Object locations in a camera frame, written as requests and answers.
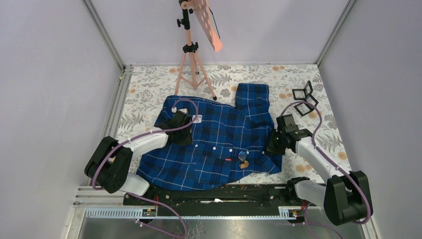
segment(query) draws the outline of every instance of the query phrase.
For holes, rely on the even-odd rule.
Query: gray wall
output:
[[[177,0],[92,0],[126,64],[180,64],[186,44]],[[204,63],[313,63],[347,0],[209,0],[223,49],[214,53],[194,14]]]
[[[422,1],[358,1],[320,71],[384,239],[420,238]]]
[[[118,68],[80,0],[0,1],[0,238],[56,239]]]

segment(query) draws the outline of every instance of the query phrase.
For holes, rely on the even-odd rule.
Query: tripod leg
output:
[[[203,75],[204,75],[205,81],[207,82],[208,87],[210,88],[211,95],[212,95],[212,99],[214,99],[214,100],[216,101],[216,100],[217,100],[217,96],[215,96],[214,90],[212,89],[212,86],[211,86],[211,82],[210,82],[210,80],[208,79],[208,75],[207,75],[207,73],[205,72],[204,66],[203,66],[203,64],[202,64],[201,59],[199,58],[199,54],[198,54],[198,52],[196,52],[196,53],[195,53],[195,58],[196,58],[196,60],[198,61],[199,67],[200,67],[200,68],[201,68],[201,70],[202,70],[202,73],[203,73]]]
[[[199,75],[199,70],[198,70],[198,66],[197,66],[197,60],[196,60],[196,57],[195,57],[195,73],[197,74],[197,75]]]
[[[185,64],[185,58],[186,58],[186,53],[183,53],[182,63],[180,63],[180,67],[179,67],[179,75],[177,76],[176,89],[174,90],[175,96],[177,95],[177,92],[179,90],[180,77],[182,76],[183,65]]]
[[[192,71],[192,83],[194,86],[194,90],[198,88],[197,83],[197,72],[196,72],[196,63],[195,63],[195,54],[193,52],[189,52],[189,60],[191,62],[191,71]]]

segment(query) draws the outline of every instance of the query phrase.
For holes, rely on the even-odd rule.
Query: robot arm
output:
[[[192,118],[183,111],[176,111],[173,118],[166,120],[153,127],[151,132],[179,128],[187,125]],[[149,187],[149,183],[131,173],[128,173],[130,162],[133,158],[139,157],[154,149],[162,148],[168,144],[176,143],[179,145],[192,144],[191,127],[173,132],[159,132],[149,134],[137,140],[131,141],[120,147],[112,155],[101,169],[97,177],[97,183],[107,192],[114,193],[117,190],[130,192],[142,196]],[[110,136],[103,138],[85,167],[85,175],[93,178],[101,161],[107,156],[113,147],[118,145],[118,141]]]
[[[366,206],[360,194],[344,174],[317,151],[312,143],[312,133],[307,129],[299,129],[291,114],[278,117],[277,123],[278,130],[273,131],[267,151],[284,155],[287,148],[291,149],[306,159],[325,183],[325,186],[320,185],[307,177],[293,178],[287,183],[289,197],[293,201],[306,200],[324,208],[334,225],[365,218]],[[368,178],[362,171],[350,172],[349,175],[368,199],[372,214]]]

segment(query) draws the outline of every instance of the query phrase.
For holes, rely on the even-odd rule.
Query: sticker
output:
[[[249,166],[249,162],[245,160],[240,164],[240,169],[247,168],[248,166]]]
[[[202,115],[198,115],[197,119],[194,121],[194,123],[201,123],[202,122]]]
[[[240,159],[241,162],[245,161],[247,157],[248,157],[248,154],[245,151],[241,151],[238,155],[238,158]]]
[[[185,113],[185,114],[188,113],[188,109],[187,108],[180,109],[180,111],[183,112],[183,113]]]

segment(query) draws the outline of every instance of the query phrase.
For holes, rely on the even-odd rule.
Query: blue plaid shirt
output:
[[[171,144],[144,154],[137,174],[169,190],[211,189],[237,181],[253,172],[281,171],[281,156],[265,155],[274,123],[268,112],[268,85],[239,84],[235,107],[199,97],[168,96],[156,123],[172,117],[171,108],[180,98],[198,105],[202,121],[192,124],[193,144]],[[177,109],[194,106],[179,102]],[[247,152],[249,166],[240,169],[240,152]]]

